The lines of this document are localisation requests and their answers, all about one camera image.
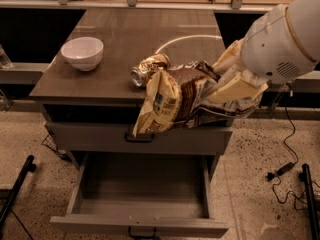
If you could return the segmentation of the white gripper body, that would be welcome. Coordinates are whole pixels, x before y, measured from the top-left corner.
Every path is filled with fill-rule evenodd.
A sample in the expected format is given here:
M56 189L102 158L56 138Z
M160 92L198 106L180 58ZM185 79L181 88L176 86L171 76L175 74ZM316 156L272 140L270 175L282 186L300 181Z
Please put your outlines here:
M274 7L249 28L241 58L251 72L274 84L313 71L317 65L317 6Z

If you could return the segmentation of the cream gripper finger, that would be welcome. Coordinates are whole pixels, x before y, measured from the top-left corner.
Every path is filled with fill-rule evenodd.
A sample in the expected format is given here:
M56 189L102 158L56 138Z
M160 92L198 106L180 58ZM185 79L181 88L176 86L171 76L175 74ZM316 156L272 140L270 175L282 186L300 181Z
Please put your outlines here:
M220 55L218 60L212 65L214 71L219 74L224 74L229 68L234 65L243 66L241 59L243 40L235 40L228 48Z
M237 72L225 85L205 97L212 103L222 104L250 98L254 100L268 88L267 80L259 78L250 71Z

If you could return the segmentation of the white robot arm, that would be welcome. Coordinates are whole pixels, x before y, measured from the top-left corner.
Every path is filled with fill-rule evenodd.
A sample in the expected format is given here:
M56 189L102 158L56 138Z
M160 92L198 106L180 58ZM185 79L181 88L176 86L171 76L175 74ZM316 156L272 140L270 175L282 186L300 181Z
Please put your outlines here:
M227 103L255 99L272 84L285 84L320 61L320 0L278 5L257 19L214 63L221 75L206 99Z

